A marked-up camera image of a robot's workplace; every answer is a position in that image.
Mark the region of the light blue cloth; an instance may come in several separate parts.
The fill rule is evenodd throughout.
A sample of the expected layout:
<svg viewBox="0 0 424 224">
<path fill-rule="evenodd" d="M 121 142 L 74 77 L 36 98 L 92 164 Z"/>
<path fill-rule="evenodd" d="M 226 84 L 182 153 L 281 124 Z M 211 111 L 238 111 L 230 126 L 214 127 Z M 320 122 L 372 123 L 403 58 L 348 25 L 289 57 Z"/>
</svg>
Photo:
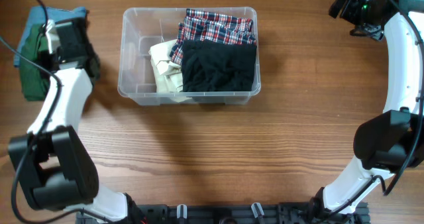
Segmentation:
<svg viewBox="0 0 424 224">
<path fill-rule="evenodd" d="M 75 9 L 70 11 L 65 9 L 57 9 L 53 7 L 47 7 L 46 9 L 48 12 L 48 18 L 52 19 L 56 23 L 56 25 L 59 22 L 66 21 L 69 19 L 74 19 L 74 18 L 84 19 L 85 16 L 87 15 L 87 10 L 85 7 L 76 7 Z M 43 24 L 45 22 L 45 16 L 44 16 L 44 11 L 42 7 L 41 6 L 33 7 L 30 10 L 30 13 L 26 21 L 27 22 L 25 25 L 25 29 L 23 31 L 21 40 L 17 47 L 17 51 L 20 52 L 21 54 L 23 54 L 22 48 L 25 45 L 26 39 L 30 35 L 30 30 L 32 26 L 36 24 Z"/>
</svg>

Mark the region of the dark green cloth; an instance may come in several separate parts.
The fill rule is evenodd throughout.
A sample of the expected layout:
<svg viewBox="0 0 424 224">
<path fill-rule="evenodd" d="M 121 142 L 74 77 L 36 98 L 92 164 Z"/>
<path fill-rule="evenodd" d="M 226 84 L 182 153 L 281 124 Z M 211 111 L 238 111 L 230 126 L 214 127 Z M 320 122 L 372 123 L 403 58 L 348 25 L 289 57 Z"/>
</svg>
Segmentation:
<svg viewBox="0 0 424 224">
<path fill-rule="evenodd" d="M 47 39 L 42 32 L 42 25 L 31 27 L 21 54 L 30 61 L 49 70 L 51 68 Z M 27 101 L 44 101 L 50 87 L 49 75 L 41 72 L 26 60 L 19 63 L 19 75 L 22 93 Z"/>
</svg>

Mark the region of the cream cloth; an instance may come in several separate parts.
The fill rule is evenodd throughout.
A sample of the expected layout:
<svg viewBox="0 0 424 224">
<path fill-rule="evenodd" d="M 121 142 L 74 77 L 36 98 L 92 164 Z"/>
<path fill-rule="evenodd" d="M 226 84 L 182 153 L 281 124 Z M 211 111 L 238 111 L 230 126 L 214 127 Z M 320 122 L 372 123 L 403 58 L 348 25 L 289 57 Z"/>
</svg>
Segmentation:
<svg viewBox="0 0 424 224">
<path fill-rule="evenodd" d="M 181 66 L 172 62 L 170 52 L 176 43 L 169 40 L 150 47 L 148 51 L 156 82 L 156 92 L 174 94 L 183 91 Z"/>
</svg>

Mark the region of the clear plastic storage container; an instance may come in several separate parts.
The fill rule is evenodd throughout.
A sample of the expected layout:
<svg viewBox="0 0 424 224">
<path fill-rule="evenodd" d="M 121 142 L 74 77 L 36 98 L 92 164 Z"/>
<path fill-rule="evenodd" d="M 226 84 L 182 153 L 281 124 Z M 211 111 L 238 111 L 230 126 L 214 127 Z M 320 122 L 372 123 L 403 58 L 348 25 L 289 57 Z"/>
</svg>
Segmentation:
<svg viewBox="0 0 424 224">
<path fill-rule="evenodd" d="M 179 103 L 244 105 L 261 90 L 260 58 L 256 58 L 250 91 L 158 93 L 148 53 L 151 46 L 175 39 L 186 8 L 132 7 L 123 14 L 118 92 L 141 106 Z"/>
</svg>

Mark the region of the red plaid cloth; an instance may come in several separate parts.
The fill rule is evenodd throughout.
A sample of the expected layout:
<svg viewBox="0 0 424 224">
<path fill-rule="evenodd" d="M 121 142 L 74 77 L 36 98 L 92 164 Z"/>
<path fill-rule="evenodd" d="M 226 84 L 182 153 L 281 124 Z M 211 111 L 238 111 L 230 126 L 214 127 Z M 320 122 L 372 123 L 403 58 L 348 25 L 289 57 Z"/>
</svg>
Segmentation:
<svg viewBox="0 0 424 224">
<path fill-rule="evenodd" d="M 256 44 L 252 32 L 254 21 L 208 11 L 186 9 L 184 21 L 178 24 L 177 41 L 170 51 L 171 61 L 182 63 L 185 40 L 210 40 L 219 44 Z"/>
</svg>

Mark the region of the black cloth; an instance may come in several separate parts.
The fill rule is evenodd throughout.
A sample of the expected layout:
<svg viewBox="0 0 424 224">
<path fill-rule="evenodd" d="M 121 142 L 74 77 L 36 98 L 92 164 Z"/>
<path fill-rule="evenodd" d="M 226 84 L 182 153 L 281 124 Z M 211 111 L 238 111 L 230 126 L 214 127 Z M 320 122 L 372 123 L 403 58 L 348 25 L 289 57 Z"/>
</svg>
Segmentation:
<svg viewBox="0 0 424 224">
<path fill-rule="evenodd" d="M 184 92 L 251 90 L 256 45 L 186 40 L 182 52 Z"/>
</svg>

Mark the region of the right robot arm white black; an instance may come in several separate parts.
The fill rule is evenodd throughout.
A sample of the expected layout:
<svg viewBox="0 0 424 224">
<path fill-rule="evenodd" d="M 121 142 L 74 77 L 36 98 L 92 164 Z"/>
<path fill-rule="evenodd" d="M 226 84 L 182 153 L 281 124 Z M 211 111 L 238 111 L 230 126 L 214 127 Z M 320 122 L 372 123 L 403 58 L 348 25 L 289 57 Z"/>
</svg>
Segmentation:
<svg viewBox="0 0 424 224">
<path fill-rule="evenodd" d="M 352 160 L 309 201 L 310 223 L 351 221 L 375 187 L 389 195 L 423 161 L 423 0 L 335 0 L 329 14 L 353 24 L 351 36 L 386 41 L 388 93 L 383 113 L 356 130 Z"/>
</svg>

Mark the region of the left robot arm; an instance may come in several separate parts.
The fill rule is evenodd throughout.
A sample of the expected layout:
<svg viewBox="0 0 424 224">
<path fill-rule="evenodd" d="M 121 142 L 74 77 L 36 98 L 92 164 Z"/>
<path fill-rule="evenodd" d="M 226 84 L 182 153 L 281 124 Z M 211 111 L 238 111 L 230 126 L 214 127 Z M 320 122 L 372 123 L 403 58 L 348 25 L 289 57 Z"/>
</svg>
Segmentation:
<svg viewBox="0 0 424 224">
<path fill-rule="evenodd" d="M 99 183 L 95 164 L 78 137 L 87 98 L 100 77 L 100 62 L 84 18 L 36 25 L 19 52 L 23 91 L 43 102 L 25 135 L 10 140 L 12 190 L 34 210 L 59 218 L 79 213 L 85 223 L 145 223 L 128 194 Z"/>
</svg>

